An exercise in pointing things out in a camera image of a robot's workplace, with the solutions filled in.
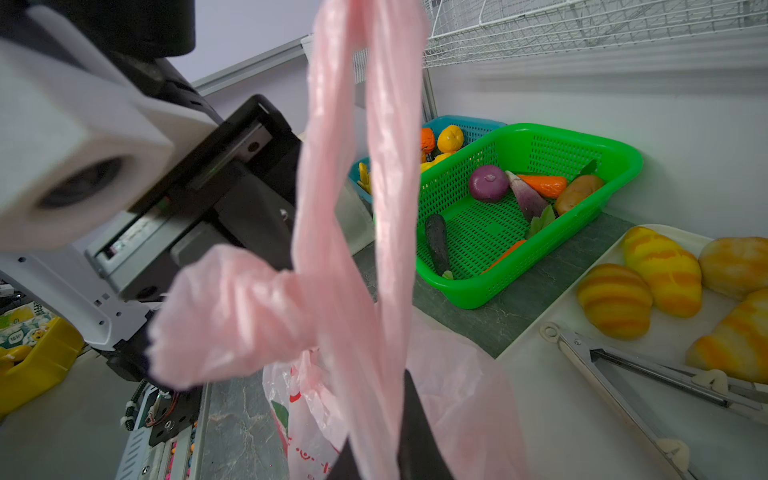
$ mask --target marble countertop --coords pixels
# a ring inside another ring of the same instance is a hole
[[[498,356],[633,225],[601,214],[476,310],[462,310],[416,275],[413,304],[491,356]],[[373,245],[355,261],[376,298]],[[283,446],[261,386],[261,372],[210,386],[200,477],[206,480],[288,478]]]

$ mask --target pink plastic bag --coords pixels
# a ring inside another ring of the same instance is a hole
[[[406,367],[446,464],[456,478],[525,478],[525,449],[505,374],[474,343],[433,330],[435,324],[413,307]],[[292,480],[324,478],[346,440],[346,422],[323,381],[327,374],[319,350],[264,367],[264,393]],[[312,378],[318,381],[306,381]]]
[[[456,335],[410,332],[425,39],[418,0],[326,0],[316,19],[310,65],[295,270],[276,272],[252,253],[228,246],[213,248],[182,270],[150,326],[151,373],[184,388],[303,359],[298,382],[316,422],[319,409],[343,420],[363,478],[395,479],[406,353],[409,342],[424,336],[412,374],[454,476],[520,478],[514,401],[498,366]],[[376,305],[334,215],[354,161],[351,60],[364,46]],[[322,353],[323,367],[304,357],[310,348]],[[419,384],[422,377],[427,381]],[[463,390],[468,384],[474,386]],[[478,404],[469,401],[474,393]],[[317,425],[327,439],[341,435]]]

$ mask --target metal tongs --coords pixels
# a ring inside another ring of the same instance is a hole
[[[728,377],[722,370],[700,370],[675,365],[616,349],[595,342],[578,333],[562,329],[555,323],[545,322],[539,328],[541,336],[558,348],[581,372],[605,402],[629,425],[668,478],[703,480],[703,473],[690,463],[690,449],[679,439],[659,435],[633,409],[619,390],[599,370],[599,359],[635,372],[642,376],[682,390],[716,406],[768,425],[768,386]]]

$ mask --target green plastic basket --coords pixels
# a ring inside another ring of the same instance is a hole
[[[515,173],[561,175],[570,182],[593,160],[597,164],[594,174],[605,185],[483,273],[525,238],[529,223],[511,190],[497,204],[472,198],[472,172],[491,164]],[[499,128],[422,174],[416,271],[457,307],[477,308],[592,221],[611,195],[635,178],[642,167],[640,153],[618,141],[536,124]],[[424,222],[431,214],[445,218],[454,280],[442,278],[432,269],[424,235]]]

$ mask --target wire shelf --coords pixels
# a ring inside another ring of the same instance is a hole
[[[768,0],[422,0],[425,66],[768,26]]]

